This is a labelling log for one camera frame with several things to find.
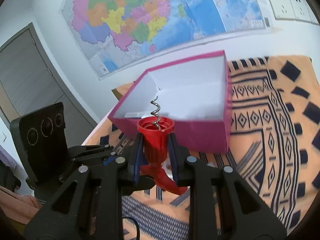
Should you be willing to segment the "red corkscrew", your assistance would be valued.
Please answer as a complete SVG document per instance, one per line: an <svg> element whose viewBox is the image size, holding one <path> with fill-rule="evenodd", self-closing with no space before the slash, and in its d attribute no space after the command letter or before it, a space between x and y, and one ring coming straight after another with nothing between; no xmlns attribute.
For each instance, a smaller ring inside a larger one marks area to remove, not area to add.
<svg viewBox="0 0 320 240"><path fill-rule="evenodd" d="M174 131L175 122L169 118L161 117L160 105L157 97L150 101L156 107L149 117L142 118L137 129L142 134L144 142L144 155L147 165L142 166L141 172L154 178L155 183L161 189L176 195L182 195L187 191L186 187L179 187L167 175L163 163L168 156L169 134Z"/></svg>

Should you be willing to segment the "grey door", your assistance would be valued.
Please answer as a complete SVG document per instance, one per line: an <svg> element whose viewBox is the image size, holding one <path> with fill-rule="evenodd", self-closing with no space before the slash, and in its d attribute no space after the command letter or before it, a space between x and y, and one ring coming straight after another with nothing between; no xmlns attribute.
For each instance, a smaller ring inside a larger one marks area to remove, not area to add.
<svg viewBox="0 0 320 240"><path fill-rule="evenodd" d="M56 102L64 106L67 145L81 145L97 123L62 81L30 23L1 46L1 118L9 126Z"/></svg>

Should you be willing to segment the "orange patterned table cloth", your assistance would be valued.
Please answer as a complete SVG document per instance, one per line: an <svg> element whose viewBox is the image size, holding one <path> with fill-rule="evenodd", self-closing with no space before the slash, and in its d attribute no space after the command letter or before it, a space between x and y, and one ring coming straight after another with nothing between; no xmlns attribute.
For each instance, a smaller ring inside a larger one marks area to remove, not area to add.
<svg viewBox="0 0 320 240"><path fill-rule="evenodd" d="M273 210L289 234L319 193L319 83L308 56L272 56L228 62L232 119L225 154L190 151L208 166L231 166ZM107 117L84 145L132 140ZM174 195L158 186L123 197L123 215L141 239L188 239L189 190Z"/></svg>

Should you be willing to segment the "pink cardboard storage box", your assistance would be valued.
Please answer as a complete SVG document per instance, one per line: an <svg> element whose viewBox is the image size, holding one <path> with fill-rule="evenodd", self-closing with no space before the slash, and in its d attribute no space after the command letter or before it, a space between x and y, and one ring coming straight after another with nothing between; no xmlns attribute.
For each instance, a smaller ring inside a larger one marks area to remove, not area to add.
<svg viewBox="0 0 320 240"><path fill-rule="evenodd" d="M231 133L231 77L225 52L206 54L146 69L108 118L129 138L138 121L160 105L159 115L175 123L178 143L196 152L226 153Z"/></svg>

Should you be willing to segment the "colourful wall map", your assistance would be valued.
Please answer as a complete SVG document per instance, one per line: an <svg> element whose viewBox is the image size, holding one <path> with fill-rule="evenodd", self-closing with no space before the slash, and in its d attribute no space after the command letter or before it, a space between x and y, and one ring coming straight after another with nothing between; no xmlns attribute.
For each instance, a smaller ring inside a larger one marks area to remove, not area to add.
<svg viewBox="0 0 320 240"><path fill-rule="evenodd" d="M61 13L100 79L184 43L266 28L258 0L64 0Z"/></svg>

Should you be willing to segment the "white wall sockets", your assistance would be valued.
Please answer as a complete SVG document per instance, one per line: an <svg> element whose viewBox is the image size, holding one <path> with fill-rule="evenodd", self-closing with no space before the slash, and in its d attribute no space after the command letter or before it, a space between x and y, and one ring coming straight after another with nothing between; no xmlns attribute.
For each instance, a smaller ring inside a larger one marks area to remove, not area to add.
<svg viewBox="0 0 320 240"><path fill-rule="evenodd" d="M276 20L293 20L319 25L306 0L269 0Z"/></svg>

